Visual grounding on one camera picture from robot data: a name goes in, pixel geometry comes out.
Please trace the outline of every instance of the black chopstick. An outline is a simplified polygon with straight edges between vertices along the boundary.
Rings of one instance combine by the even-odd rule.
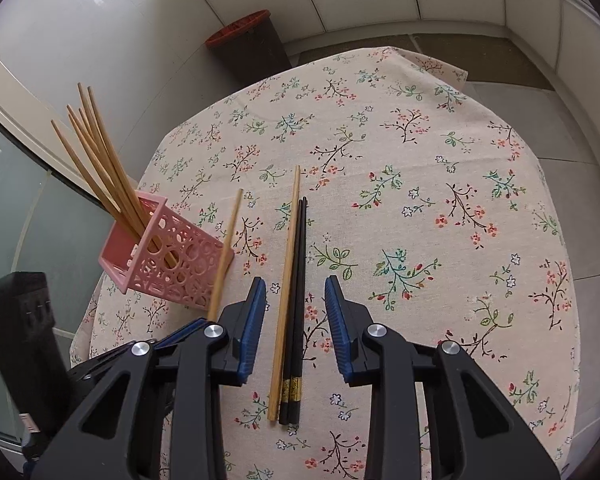
[[[289,424],[300,423],[302,397],[302,348],[304,333],[304,279],[306,276],[306,197],[302,197],[300,247],[298,257],[298,285],[294,310],[294,341],[291,349],[291,383],[289,389]]]
[[[288,315],[285,326],[285,351],[282,365],[282,393],[280,395],[280,409],[278,411],[278,422],[286,426],[288,420],[289,391],[291,382],[291,357],[294,341],[294,317],[296,311],[296,289],[298,288],[298,264],[300,257],[300,233],[302,226],[302,201],[298,201],[298,222],[296,222],[296,233],[294,235],[294,259],[291,267],[291,287],[289,290]]]

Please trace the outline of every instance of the trash can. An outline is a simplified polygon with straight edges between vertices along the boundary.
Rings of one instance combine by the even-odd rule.
[[[206,47],[244,86],[291,68],[268,10],[259,10],[222,28]]]

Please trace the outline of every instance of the pink basket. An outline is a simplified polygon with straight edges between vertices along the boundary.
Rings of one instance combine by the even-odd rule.
[[[98,258],[100,265],[123,294],[132,288],[175,303],[206,308],[222,243],[169,209],[165,197],[136,193],[152,215],[144,235],[136,245],[122,226],[113,224]],[[149,251],[154,237],[161,241],[156,253]],[[167,253],[178,261],[173,269],[165,262]]]

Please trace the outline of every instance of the red trash can rim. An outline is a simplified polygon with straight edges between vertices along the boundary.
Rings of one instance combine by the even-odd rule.
[[[226,43],[227,41],[244,34],[250,28],[253,28],[257,24],[266,20],[270,15],[271,13],[267,9],[264,9],[254,12],[253,14],[249,14],[244,18],[240,18],[239,20],[235,20],[233,23],[221,28],[215,34],[210,36],[208,40],[205,41],[205,45],[208,48],[222,45],[223,43]]]

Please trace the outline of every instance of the round table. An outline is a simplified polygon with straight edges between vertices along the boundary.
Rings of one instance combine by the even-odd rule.
[[[363,478],[370,389],[337,371],[324,280],[410,341],[453,339],[509,397],[558,467],[576,412],[578,318],[570,265],[538,160],[461,93],[466,72],[393,47],[359,49],[270,77],[170,132],[139,189],[222,239],[245,190],[222,304],[267,284],[249,382],[222,390],[229,478]],[[266,420],[293,168],[308,199],[299,427]],[[203,312],[108,276],[72,360],[161,338]],[[420,410],[423,468],[426,414]],[[165,471],[168,453],[163,454]]]

